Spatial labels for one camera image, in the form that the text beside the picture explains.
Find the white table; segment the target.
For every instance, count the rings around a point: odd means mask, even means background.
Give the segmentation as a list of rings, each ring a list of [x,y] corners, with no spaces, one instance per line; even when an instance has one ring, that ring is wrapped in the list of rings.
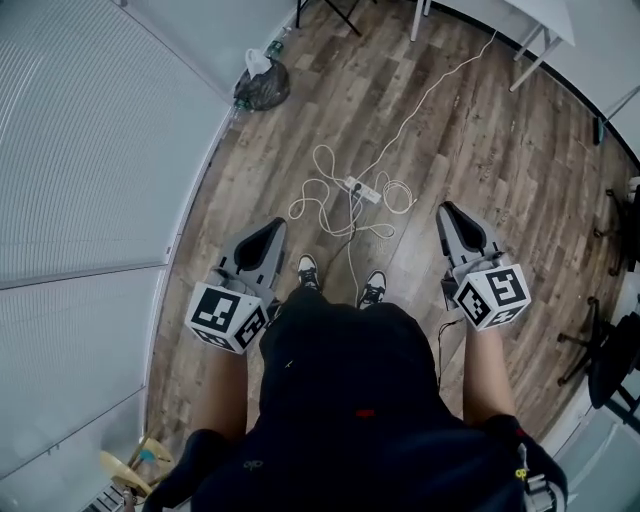
[[[511,93],[519,89],[559,46],[575,45],[567,0],[416,0],[409,29],[411,42],[417,40],[420,23],[429,15],[433,2],[443,3],[463,14],[479,15],[482,19],[490,20],[489,25],[494,32],[491,39],[506,27],[512,17],[517,21],[528,20],[531,27],[520,42],[513,61],[519,61],[536,41],[540,41],[543,48],[509,87]]]

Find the round wooden stool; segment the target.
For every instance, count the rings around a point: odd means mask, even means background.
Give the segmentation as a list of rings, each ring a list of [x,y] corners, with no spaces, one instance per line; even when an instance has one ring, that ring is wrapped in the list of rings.
[[[152,463],[139,459],[141,450],[147,449],[154,453],[156,459]],[[175,459],[170,451],[149,433],[145,434],[127,462],[123,462],[110,452],[101,450],[99,454],[101,467],[109,475],[110,480],[122,489],[128,489],[136,497],[144,501],[158,484],[164,480],[175,467]],[[146,481],[138,472],[143,464],[150,464],[157,469],[157,474]]]

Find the person's left forearm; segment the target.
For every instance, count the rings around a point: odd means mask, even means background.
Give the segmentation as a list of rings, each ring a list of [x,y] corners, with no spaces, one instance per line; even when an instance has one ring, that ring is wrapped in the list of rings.
[[[245,354],[207,348],[205,373],[193,405],[193,430],[211,430],[230,442],[246,433],[248,366]]]

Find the person's right sneaker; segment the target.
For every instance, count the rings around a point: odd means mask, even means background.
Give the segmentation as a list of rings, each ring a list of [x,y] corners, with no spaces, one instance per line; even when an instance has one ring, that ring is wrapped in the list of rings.
[[[381,270],[371,272],[366,280],[364,290],[358,299],[357,308],[364,310],[383,301],[387,289],[386,275]]]

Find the white plastic bag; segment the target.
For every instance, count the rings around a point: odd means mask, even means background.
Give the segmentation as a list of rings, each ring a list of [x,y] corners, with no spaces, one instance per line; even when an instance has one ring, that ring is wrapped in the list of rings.
[[[271,59],[260,50],[253,48],[246,50],[245,63],[251,80],[257,75],[267,73],[272,67]]]

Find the black rubbish bag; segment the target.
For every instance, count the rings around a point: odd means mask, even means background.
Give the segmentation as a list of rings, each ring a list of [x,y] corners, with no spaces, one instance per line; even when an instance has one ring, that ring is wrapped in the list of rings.
[[[234,103],[236,99],[246,100],[250,104],[250,111],[268,111],[283,103],[290,94],[290,78],[287,68],[280,61],[271,59],[271,69],[250,79],[247,70],[244,71],[235,86]]]

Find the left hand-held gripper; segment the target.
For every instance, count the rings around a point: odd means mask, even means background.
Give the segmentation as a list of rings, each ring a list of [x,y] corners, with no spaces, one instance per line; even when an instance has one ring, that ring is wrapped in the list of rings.
[[[281,217],[251,224],[224,244],[220,263],[194,285],[187,327],[204,343],[243,354],[273,316],[287,223]]]

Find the person's black shirt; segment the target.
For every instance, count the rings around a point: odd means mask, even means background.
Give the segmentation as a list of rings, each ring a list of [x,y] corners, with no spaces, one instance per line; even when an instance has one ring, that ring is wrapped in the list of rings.
[[[561,468],[498,415],[465,424],[438,393],[428,341],[398,306],[364,310],[300,287],[265,331],[259,417],[230,442],[188,438],[144,504],[165,512],[559,511]]]

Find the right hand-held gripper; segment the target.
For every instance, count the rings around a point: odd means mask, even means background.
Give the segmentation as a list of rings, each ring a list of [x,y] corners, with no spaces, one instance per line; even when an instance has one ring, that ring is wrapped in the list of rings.
[[[513,322],[530,304],[519,264],[502,251],[467,262],[466,250],[497,250],[493,228],[480,216],[448,202],[436,218],[443,254],[452,269],[441,281],[446,308],[460,308],[476,331]]]

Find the white power strip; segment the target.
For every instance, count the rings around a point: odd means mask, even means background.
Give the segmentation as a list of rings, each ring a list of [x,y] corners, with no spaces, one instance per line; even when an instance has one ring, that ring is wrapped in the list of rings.
[[[381,201],[380,193],[352,176],[344,180],[344,186],[356,200],[366,200],[372,204],[378,204]]]

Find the person's right forearm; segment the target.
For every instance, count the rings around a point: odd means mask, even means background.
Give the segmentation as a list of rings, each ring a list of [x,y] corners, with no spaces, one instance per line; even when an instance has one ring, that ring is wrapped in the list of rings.
[[[515,413],[499,330],[476,331],[468,323],[463,377],[464,422],[479,426],[494,416],[514,416]]]

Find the person's left sneaker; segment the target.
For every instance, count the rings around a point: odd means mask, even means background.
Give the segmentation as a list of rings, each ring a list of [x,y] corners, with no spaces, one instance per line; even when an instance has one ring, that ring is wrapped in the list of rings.
[[[297,275],[301,287],[321,290],[319,282],[318,265],[310,254],[300,256],[297,267]]]

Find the person's sneaker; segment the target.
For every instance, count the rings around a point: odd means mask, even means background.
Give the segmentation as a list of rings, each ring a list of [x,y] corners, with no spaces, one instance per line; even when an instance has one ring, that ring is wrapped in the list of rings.
[[[364,290],[358,299],[357,308],[364,310],[383,301],[387,289],[386,275],[381,270],[371,272],[366,280]]]
[[[319,282],[318,265],[310,254],[300,256],[297,267],[297,275],[301,287],[321,290]]]

